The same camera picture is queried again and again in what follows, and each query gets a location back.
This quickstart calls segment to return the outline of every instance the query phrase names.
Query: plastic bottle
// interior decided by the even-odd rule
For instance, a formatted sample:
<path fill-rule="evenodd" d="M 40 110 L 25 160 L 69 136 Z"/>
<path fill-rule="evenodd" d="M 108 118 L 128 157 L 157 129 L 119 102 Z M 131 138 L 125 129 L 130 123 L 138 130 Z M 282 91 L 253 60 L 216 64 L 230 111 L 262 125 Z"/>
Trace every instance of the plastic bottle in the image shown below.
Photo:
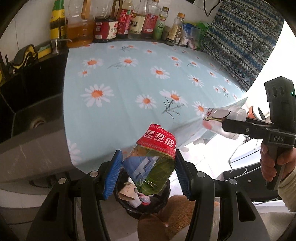
<path fill-rule="evenodd" d="M 177 17 L 174 19 L 174 24 L 173 24 L 172 28 L 170 29 L 167 39 L 165 40 L 165 43 L 167 45 L 170 45 L 170 46 L 175 45 L 177 35 L 179 33 L 180 28 L 183 25 L 184 17 L 185 17 L 185 14 L 179 12 Z"/>
<path fill-rule="evenodd" d="M 155 40 L 161 39 L 161 35 L 163 33 L 163 28 L 165 26 L 165 20 L 168 17 L 168 11 L 169 11 L 168 7 L 163 7 L 163 9 L 161 10 L 161 12 L 158 16 L 157 22 L 156 22 L 154 30 L 153 30 L 153 39 L 155 39 Z"/>
<path fill-rule="evenodd" d="M 54 2 L 49 27 L 50 39 L 66 38 L 66 17 L 64 0 L 56 0 Z"/>
<path fill-rule="evenodd" d="M 115 13 L 117 1 L 119 8 Z M 94 42 L 106 43 L 115 40 L 122 5 L 122 0 L 110 0 L 107 6 L 97 8 L 94 18 Z"/>
<path fill-rule="evenodd" d="M 93 41 L 94 16 L 91 11 L 91 0 L 70 0 L 67 17 L 67 46 L 81 47 Z"/>
<path fill-rule="evenodd" d="M 161 8 L 158 6 L 158 2 L 159 0 L 152 0 L 152 3 L 148 5 L 148 13 L 146 14 L 145 22 L 141 32 L 141 38 L 143 39 L 152 38 L 153 29 L 161 11 Z"/>
<path fill-rule="evenodd" d="M 223 109 L 207 109 L 206 116 L 202 121 L 202 125 L 217 134 L 220 134 L 229 139 L 236 140 L 239 137 L 237 133 L 226 132 L 222 128 L 222 122 L 225 119 L 245 121 L 247 113 L 244 109 L 238 106 L 232 106 L 228 110 Z"/>
<path fill-rule="evenodd" d="M 128 30 L 129 39 L 140 38 L 147 12 L 148 12 L 147 0 L 140 1 L 139 5 L 135 8 L 133 12 L 133 17 L 131 19 L 131 24 Z"/>
<path fill-rule="evenodd" d="M 125 39 L 128 37 L 128 29 L 131 24 L 131 18 L 133 16 L 133 0 L 125 0 L 122 5 L 122 10 L 119 16 L 117 37 Z"/>

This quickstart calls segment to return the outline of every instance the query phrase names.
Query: red bottle label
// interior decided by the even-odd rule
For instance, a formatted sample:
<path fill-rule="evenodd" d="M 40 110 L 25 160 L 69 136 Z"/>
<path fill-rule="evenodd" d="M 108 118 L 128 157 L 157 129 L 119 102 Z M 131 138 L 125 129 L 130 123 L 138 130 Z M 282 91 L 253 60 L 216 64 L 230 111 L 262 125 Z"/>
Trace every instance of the red bottle label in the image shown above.
<path fill-rule="evenodd" d="M 176 155 L 176 139 L 160 125 L 151 124 L 146 133 L 137 141 L 138 145 L 165 153 L 172 158 Z"/>
<path fill-rule="evenodd" d="M 118 28 L 117 34 L 128 34 L 128 29 L 131 23 L 131 18 L 133 16 L 132 10 L 122 9 L 119 21 L 118 21 Z"/>
<path fill-rule="evenodd" d="M 153 29 L 155 27 L 156 21 L 157 21 L 158 16 L 153 15 L 153 14 L 146 14 L 146 20 L 144 23 L 143 27 L 143 33 L 145 34 L 152 34 Z"/>
<path fill-rule="evenodd" d="M 100 21 L 95 20 L 94 38 L 95 39 L 113 39 L 116 37 L 118 21 Z"/>

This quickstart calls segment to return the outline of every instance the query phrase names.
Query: glass bottle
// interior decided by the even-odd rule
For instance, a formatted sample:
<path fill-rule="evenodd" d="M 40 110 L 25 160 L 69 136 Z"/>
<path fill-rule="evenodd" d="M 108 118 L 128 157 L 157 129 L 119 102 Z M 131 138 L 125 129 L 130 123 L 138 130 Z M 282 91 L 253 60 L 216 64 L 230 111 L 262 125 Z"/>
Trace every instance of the glass bottle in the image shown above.
<path fill-rule="evenodd" d="M 119 2 L 119 8 L 116 14 L 117 1 Z M 95 43 L 106 43 L 115 40 L 122 5 L 122 0 L 110 0 L 105 7 L 97 6 L 97 13 L 94 18 Z"/>
<path fill-rule="evenodd" d="M 81 47 L 93 41 L 94 16 L 91 11 L 91 0 L 70 0 L 67 16 L 67 46 Z"/>
<path fill-rule="evenodd" d="M 152 0 L 152 3 L 148 5 L 148 13 L 146 14 L 145 22 L 141 32 L 141 38 L 152 38 L 153 29 L 156 25 L 158 15 L 161 8 L 158 6 L 159 0 Z"/>
<path fill-rule="evenodd" d="M 165 26 L 165 20 L 168 17 L 168 11 L 169 11 L 168 7 L 163 7 L 163 9 L 161 10 L 161 12 L 158 16 L 156 25 L 153 30 L 153 39 L 155 39 L 155 40 L 161 39 L 161 35 L 163 33 L 163 28 Z"/>
<path fill-rule="evenodd" d="M 140 38 L 147 12 L 148 12 L 147 0 L 140 1 L 139 5 L 135 8 L 133 12 L 133 17 L 131 19 L 131 24 L 128 30 L 129 39 Z"/>
<path fill-rule="evenodd" d="M 133 10 L 133 0 L 125 0 L 122 5 L 117 28 L 117 37 L 120 39 L 125 39 L 128 37 L 128 29 L 133 16 Z"/>
<path fill-rule="evenodd" d="M 179 33 L 180 28 L 183 25 L 184 17 L 185 17 L 185 14 L 179 12 L 177 17 L 174 19 L 174 24 L 173 24 L 172 28 L 170 29 L 167 39 L 165 40 L 165 43 L 167 45 L 170 45 L 170 46 L 175 45 L 177 35 Z"/>

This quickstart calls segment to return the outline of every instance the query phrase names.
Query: trash bin liner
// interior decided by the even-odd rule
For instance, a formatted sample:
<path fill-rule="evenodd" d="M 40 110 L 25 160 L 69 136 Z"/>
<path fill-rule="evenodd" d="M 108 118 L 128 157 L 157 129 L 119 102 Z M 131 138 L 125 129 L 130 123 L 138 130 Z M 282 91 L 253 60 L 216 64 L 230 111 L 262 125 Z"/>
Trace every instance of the trash bin liner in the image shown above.
<path fill-rule="evenodd" d="M 147 206 L 141 204 L 137 208 L 129 205 L 128 201 L 122 200 L 118 196 L 118 192 L 125 186 L 125 183 L 128 181 L 128 174 L 124 169 L 121 169 L 117 182 L 114 188 L 115 199 L 124 207 L 127 213 L 133 218 L 139 219 L 141 215 L 158 213 L 168 202 L 170 195 L 170 180 L 166 182 L 163 189 L 158 193 L 150 196 L 151 203 Z"/>

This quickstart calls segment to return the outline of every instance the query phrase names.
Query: patterned cloth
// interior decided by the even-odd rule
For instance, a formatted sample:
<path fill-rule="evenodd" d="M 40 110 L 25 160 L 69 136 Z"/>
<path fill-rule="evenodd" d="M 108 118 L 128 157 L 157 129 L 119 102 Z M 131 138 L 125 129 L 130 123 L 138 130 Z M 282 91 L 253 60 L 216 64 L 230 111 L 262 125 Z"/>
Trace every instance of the patterned cloth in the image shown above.
<path fill-rule="evenodd" d="M 265 65 L 281 33 L 284 18 L 261 0 L 224 0 L 202 49 L 247 91 Z"/>
<path fill-rule="evenodd" d="M 144 41 L 70 49 L 63 105 L 72 163 L 88 173 L 121 149 L 124 155 L 151 123 L 177 147 L 205 135 L 205 107 L 243 105 L 244 91 L 207 54 Z"/>

